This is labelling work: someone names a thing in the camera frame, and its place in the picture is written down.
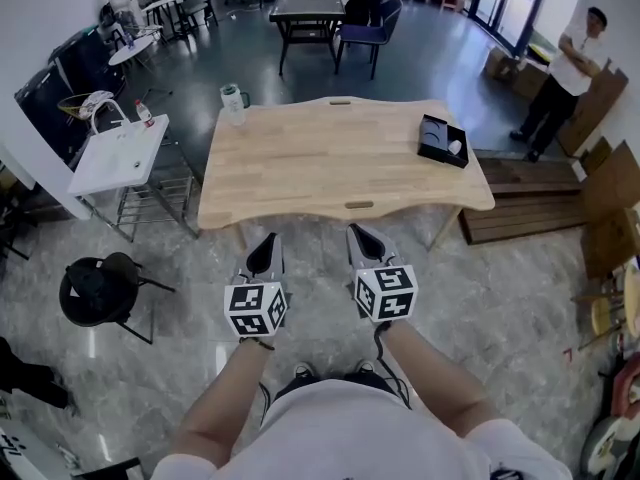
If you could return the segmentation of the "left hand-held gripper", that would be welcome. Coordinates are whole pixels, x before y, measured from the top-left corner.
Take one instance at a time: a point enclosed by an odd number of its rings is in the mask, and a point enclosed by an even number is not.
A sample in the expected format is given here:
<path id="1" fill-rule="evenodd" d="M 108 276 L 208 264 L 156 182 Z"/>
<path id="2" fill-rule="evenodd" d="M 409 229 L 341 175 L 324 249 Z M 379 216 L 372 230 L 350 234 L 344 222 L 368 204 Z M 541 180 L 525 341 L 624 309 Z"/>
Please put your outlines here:
<path id="1" fill-rule="evenodd" d="M 224 316 L 237 337 L 272 337 L 288 310 L 281 237 L 269 233 L 251 249 L 246 267 L 225 286 Z"/>

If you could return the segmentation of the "person's left forearm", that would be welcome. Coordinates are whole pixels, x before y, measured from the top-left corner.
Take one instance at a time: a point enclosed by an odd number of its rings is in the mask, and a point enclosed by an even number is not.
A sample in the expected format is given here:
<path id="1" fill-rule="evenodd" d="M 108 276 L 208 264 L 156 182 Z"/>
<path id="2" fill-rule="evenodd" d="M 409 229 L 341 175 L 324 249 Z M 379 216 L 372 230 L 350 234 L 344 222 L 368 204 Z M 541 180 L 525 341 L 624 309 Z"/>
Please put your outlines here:
<path id="1" fill-rule="evenodd" d="M 199 457 L 218 468 L 229 462 L 271 352 L 253 342 L 239 343 L 187 411 L 171 444 L 172 454 Z"/>

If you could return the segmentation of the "round white table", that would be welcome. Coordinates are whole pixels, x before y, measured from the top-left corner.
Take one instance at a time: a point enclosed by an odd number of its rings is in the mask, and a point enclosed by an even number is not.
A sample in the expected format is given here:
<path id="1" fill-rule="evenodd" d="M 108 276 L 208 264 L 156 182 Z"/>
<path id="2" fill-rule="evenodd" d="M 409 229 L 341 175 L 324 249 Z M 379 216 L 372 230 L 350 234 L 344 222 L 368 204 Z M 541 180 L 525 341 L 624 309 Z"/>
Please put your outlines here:
<path id="1" fill-rule="evenodd" d="M 116 51 L 108 61 L 110 66 L 118 66 L 128 60 L 134 59 L 155 43 L 152 36 L 144 36 L 134 40 L 133 46 L 124 46 Z"/>

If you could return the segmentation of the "person's right forearm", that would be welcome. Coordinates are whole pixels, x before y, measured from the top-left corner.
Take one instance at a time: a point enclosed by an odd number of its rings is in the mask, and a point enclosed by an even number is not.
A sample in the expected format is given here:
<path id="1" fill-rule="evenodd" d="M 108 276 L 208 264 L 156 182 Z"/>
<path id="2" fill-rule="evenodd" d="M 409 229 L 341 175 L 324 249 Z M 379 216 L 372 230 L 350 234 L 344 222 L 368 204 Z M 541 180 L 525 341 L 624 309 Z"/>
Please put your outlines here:
<path id="1" fill-rule="evenodd" d="M 376 328 L 426 408 L 459 437 L 501 417 L 484 385 L 431 345 L 405 320 Z"/>

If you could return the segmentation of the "dark wooden pallet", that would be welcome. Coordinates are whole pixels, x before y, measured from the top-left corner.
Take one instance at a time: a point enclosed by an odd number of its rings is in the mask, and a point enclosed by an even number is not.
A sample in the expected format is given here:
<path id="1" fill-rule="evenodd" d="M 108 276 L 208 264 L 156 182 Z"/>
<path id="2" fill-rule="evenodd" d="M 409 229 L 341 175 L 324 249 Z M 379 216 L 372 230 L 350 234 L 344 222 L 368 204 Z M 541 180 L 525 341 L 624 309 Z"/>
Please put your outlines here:
<path id="1" fill-rule="evenodd" d="M 566 161 L 481 158 L 495 206 L 463 210 L 462 234 L 469 245 L 524 238 L 586 223 L 581 183 Z"/>

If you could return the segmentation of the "black cabinet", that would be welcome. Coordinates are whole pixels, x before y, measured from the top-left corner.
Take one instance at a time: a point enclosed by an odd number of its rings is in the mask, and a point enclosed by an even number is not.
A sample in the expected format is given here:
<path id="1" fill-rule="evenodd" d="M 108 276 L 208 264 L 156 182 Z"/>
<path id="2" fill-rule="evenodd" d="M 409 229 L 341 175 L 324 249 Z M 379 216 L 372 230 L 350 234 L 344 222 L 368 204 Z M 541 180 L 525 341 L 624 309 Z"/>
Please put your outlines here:
<path id="1" fill-rule="evenodd" d="M 57 108 L 76 94 L 124 88 L 120 67 L 110 66 L 109 48 L 96 26 L 74 34 L 54 49 L 48 65 L 15 93 L 14 99 L 45 142 L 66 164 L 84 144 L 87 125 Z"/>

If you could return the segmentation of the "person's black trousers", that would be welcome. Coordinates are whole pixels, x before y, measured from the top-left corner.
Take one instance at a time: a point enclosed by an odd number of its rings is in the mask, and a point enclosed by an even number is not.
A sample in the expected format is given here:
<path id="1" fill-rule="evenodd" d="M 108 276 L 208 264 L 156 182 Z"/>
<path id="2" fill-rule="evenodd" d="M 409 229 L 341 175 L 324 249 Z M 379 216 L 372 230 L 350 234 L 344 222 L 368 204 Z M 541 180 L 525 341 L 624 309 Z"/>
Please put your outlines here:
<path id="1" fill-rule="evenodd" d="M 391 389 L 387 381 L 384 380 L 380 375 L 378 375 L 374 370 L 359 369 L 338 376 L 324 378 L 320 377 L 319 375 L 315 375 L 310 369 L 307 369 L 303 373 L 296 373 L 293 380 L 276 394 L 275 399 L 278 400 L 279 398 L 296 389 L 300 389 L 316 383 L 328 382 L 330 380 L 351 382 L 378 389 L 396 396 L 396 393 Z"/>

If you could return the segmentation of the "black tray box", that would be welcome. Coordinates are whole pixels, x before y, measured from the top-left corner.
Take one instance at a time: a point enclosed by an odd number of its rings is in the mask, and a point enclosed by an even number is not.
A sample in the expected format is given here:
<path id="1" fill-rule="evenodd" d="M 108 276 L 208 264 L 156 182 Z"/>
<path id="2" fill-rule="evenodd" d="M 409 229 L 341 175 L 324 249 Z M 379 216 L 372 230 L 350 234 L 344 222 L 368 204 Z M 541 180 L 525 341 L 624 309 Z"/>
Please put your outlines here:
<path id="1" fill-rule="evenodd" d="M 462 143 L 462 148 L 458 155 L 452 155 L 448 151 L 448 145 L 453 140 L 459 140 Z M 466 132 L 452 126 L 441 118 L 424 114 L 419 127 L 417 154 L 424 158 L 464 169 L 469 163 Z"/>

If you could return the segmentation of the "black stool with bag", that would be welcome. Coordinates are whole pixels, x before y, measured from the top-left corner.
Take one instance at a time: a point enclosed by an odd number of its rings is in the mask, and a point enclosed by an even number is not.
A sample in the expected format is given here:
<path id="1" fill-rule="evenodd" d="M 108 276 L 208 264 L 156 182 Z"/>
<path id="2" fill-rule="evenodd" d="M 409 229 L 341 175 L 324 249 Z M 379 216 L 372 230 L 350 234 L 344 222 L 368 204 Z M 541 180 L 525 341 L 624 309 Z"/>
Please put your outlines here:
<path id="1" fill-rule="evenodd" d="M 65 267 L 59 288 L 59 303 L 65 317 L 73 324 L 93 328 L 114 323 L 149 345 L 153 344 L 154 311 L 150 314 L 149 336 L 127 325 L 140 288 L 154 286 L 169 293 L 176 290 L 144 277 L 144 266 L 122 252 L 106 258 L 83 257 Z"/>

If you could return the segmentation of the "grey chair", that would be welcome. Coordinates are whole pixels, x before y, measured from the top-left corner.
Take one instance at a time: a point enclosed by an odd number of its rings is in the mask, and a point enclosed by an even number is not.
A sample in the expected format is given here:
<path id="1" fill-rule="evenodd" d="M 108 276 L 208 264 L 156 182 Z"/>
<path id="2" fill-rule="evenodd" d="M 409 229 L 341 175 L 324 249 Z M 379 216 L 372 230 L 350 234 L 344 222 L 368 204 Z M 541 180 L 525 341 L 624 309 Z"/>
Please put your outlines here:
<path id="1" fill-rule="evenodd" d="M 185 38 L 191 29 L 199 26 L 196 19 L 196 15 L 199 12 L 203 12 L 204 14 L 210 12 L 208 18 L 212 18 L 215 25 L 218 25 L 212 0 L 178 0 L 175 3 L 175 8 L 178 16 L 177 37 L 180 39 Z M 208 25 L 208 18 L 204 17 L 205 25 Z"/>

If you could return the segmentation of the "light wooden chair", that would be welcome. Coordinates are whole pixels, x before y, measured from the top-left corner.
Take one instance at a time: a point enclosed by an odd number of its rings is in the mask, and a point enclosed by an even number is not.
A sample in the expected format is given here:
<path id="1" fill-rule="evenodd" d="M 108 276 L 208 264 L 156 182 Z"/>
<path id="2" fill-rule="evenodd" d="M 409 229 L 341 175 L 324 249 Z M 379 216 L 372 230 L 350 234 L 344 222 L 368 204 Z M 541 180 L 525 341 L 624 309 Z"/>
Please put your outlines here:
<path id="1" fill-rule="evenodd" d="M 620 333 L 640 340 L 640 268 L 627 263 L 617 276 L 611 275 L 599 293 L 572 298 L 588 305 L 593 337 L 580 344 L 579 352 Z"/>

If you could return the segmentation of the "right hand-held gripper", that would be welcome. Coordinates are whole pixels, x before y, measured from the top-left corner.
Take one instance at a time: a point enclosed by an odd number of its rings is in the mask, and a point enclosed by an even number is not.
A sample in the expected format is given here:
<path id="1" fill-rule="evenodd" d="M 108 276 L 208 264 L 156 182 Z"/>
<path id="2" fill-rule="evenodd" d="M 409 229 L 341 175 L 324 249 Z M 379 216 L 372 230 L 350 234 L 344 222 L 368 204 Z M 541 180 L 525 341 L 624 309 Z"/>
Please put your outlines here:
<path id="1" fill-rule="evenodd" d="M 411 265 L 395 265 L 398 250 L 380 231 L 352 223 L 347 227 L 352 299 L 360 319 L 390 322 L 409 318 L 415 308 L 418 283 Z M 367 260 L 389 261 L 365 265 Z"/>

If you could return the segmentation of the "large cardboard sheet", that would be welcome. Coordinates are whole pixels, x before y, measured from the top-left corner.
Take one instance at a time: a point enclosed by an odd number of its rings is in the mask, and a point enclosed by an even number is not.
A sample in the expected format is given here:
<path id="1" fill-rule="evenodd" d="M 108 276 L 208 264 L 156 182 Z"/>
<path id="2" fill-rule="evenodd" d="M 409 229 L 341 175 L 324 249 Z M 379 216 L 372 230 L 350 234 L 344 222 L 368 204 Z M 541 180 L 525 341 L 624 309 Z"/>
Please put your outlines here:
<path id="1" fill-rule="evenodd" d="M 583 182 L 586 275 L 600 279 L 640 256 L 640 164 L 626 142 Z"/>

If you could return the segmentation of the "blue chair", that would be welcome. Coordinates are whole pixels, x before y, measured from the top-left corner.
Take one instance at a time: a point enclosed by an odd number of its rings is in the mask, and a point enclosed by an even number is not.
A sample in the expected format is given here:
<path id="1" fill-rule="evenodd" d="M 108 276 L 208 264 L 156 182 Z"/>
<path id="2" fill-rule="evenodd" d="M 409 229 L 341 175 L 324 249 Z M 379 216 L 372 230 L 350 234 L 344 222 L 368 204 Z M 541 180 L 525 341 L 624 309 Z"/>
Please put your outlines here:
<path id="1" fill-rule="evenodd" d="M 351 44 L 370 46 L 371 64 L 370 79 L 375 77 L 379 49 L 389 43 L 396 28 L 402 10 L 401 0 L 387 0 L 380 6 L 381 25 L 370 27 L 364 25 L 343 25 L 340 29 L 340 43 L 337 52 L 335 74 L 338 74 L 344 47 Z"/>

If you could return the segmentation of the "tall cardboard sheet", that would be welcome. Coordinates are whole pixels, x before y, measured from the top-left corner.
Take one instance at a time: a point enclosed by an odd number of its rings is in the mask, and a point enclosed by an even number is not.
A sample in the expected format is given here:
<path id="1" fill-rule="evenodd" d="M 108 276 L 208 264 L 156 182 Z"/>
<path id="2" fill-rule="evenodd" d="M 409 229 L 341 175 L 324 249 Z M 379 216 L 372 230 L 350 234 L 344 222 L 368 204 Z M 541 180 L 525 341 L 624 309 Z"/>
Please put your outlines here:
<path id="1" fill-rule="evenodd" d="M 628 81 L 624 72 L 608 60 L 558 133 L 557 138 L 565 154 L 573 156 L 578 151 L 617 102 Z"/>

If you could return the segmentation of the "white side table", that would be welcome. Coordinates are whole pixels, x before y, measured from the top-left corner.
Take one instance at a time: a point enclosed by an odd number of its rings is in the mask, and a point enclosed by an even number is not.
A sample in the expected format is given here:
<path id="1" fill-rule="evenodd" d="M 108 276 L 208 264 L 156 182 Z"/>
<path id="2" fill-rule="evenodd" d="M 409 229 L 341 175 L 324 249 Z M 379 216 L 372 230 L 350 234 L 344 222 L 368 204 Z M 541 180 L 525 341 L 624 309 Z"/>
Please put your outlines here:
<path id="1" fill-rule="evenodd" d="M 145 184 L 168 126 L 169 117 L 163 114 L 154 117 L 151 127 L 138 121 L 92 136 L 68 193 L 80 197 Z"/>

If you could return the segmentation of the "clear water bottle green lid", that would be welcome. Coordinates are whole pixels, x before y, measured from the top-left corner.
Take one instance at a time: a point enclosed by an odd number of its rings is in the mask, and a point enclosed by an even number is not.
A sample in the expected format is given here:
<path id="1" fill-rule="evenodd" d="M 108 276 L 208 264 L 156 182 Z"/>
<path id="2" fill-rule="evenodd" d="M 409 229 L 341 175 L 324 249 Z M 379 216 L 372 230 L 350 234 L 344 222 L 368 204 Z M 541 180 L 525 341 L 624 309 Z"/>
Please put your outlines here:
<path id="1" fill-rule="evenodd" d="M 250 95 L 241 91 L 236 83 L 228 83 L 220 88 L 223 107 L 230 122 L 241 126 L 246 121 L 246 110 L 251 105 Z"/>

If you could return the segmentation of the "person's white shirt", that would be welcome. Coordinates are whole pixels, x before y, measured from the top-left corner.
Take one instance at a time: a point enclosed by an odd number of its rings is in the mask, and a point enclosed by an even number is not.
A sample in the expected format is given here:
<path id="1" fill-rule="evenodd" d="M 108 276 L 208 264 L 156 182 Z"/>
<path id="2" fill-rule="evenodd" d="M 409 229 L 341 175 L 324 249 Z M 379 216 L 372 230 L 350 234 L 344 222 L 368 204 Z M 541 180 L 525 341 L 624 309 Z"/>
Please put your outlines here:
<path id="1" fill-rule="evenodd" d="M 259 436 L 226 465 L 172 454 L 151 480 L 494 480 L 505 473 L 572 480 L 506 419 L 460 438 L 385 391 L 326 380 L 275 401 Z"/>

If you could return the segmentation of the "black glass top table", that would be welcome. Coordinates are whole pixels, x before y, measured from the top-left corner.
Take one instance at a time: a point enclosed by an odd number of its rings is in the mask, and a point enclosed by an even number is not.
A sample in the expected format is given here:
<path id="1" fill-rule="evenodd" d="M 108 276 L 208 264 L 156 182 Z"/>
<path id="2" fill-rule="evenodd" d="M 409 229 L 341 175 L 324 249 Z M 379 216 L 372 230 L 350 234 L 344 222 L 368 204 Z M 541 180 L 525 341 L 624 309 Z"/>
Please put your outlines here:
<path id="1" fill-rule="evenodd" d="M 345 16 L 342 0 L 276 0 L 269 13 L 269 21 L 277 26 L 282 39 L 279 75 L 283 75 L 291 45 L 326 45 L 334 65 L 337 65 L 334 36 Z"/>

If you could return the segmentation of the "glass door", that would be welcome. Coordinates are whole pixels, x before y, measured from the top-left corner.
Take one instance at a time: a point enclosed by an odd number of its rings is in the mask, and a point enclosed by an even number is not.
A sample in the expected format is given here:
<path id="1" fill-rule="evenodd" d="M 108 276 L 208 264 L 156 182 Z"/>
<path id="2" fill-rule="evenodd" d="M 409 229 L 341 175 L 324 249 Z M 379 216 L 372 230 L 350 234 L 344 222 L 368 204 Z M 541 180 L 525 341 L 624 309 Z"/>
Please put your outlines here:
<path id="1" fill-rule="evenodd" d="M 542 0 L 471 0 L 468 17 L 513 57 L 520 57 L 533 33 Z"/>

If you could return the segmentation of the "cardboard box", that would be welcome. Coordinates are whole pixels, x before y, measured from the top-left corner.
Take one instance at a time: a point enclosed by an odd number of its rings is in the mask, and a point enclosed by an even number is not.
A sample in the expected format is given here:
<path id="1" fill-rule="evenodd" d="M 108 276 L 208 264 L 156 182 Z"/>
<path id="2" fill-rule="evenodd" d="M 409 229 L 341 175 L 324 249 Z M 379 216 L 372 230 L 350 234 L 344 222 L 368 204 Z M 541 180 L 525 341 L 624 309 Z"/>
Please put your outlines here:
<path id="1" fill-rule="evenodd" d="M 493 47 L 486 58 L 483 73 L 532 101 L 545 83 L 547 68 L 530 59 L 516 59 L 500 47 Z"/>

